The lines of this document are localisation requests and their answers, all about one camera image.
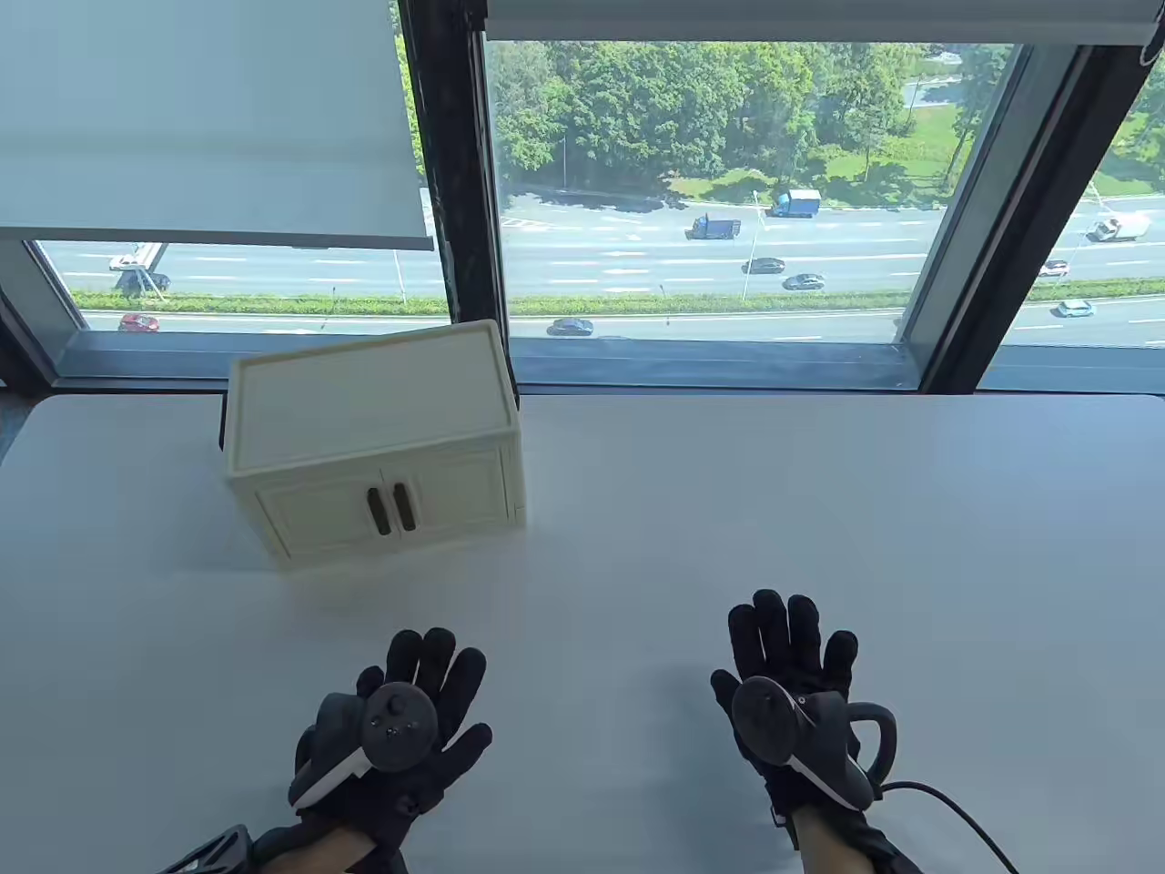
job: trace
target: forearm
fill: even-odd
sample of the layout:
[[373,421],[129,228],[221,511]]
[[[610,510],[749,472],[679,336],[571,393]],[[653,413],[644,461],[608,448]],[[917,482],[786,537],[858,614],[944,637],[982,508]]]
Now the forearm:
[[805,874],[874,874],[874,864],[842,844],[813,808],[795,812],[793,827]]
[[343,874],[375,846],[366,834],[340,827],[303,850],[276,857],[260,874]]

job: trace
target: white cabinet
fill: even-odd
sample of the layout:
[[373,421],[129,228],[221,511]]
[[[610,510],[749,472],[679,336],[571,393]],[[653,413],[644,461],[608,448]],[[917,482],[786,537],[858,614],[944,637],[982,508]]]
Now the white cabinet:
[[228,481],[284,563],[522,524],[517,408],[496,326],[246,359]]

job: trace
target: delivery truck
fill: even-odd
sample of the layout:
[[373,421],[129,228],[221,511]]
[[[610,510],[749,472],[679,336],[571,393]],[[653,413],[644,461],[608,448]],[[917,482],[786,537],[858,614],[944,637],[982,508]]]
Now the delivery truck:
[[1148,216],[1115,212],[1108,218],[1097,221],[1088,232],[1088,239],[1093,242],[1136,240],[1144,235],[1149,230],[1149,225]]
[[690,240],[730,240],[740,235],[740,219],[709,219],[704,213],[684,235]]
[[769,207],[769,214],[776,218],[813,218],[820,211],[820,191],[796,188],[782,191]]

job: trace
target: hedge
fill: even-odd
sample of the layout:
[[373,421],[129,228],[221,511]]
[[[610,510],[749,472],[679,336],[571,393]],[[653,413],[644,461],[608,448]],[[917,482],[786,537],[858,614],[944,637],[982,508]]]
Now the hedge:
[[[1044,281],[1028,299],[1060,301],[1067,297],[1096,299],[1165,294],[1162,280],[1071,280]],[[130,299],[112,291],[72,291],[83,310],[135,310],[148,312],[231,312],[288,316],[444,316],[449,308],[440,297],[414,297],[408,303],[393,297],[329,297],[304,295],[170,295],[165,301]],[[511,316],[609,316],[686,312],[782,312],[793,310],[878,310],[906,305],[910,292],[871,291],[867,294],[754,294],[740,295],[609,295],[515,297],[509,301]]]

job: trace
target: cabinet door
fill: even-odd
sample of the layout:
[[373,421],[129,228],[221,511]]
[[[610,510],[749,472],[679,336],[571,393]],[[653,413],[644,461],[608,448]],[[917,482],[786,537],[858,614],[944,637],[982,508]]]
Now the cabinet door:
[[[374,512],[379,510],[375,499],[368,494],[373,488],[377,489],[386,510],[380,520],[376,519],[379,512]],[[259,500],[292,557],[398,536],[397,526],[388,513],[389,496],[380,471],[261,488]]]
[[410,468],[381,474],[405,538],[412,531],[453,534],[451,529],[502,522],[509,515],[497,450],[418,459]]

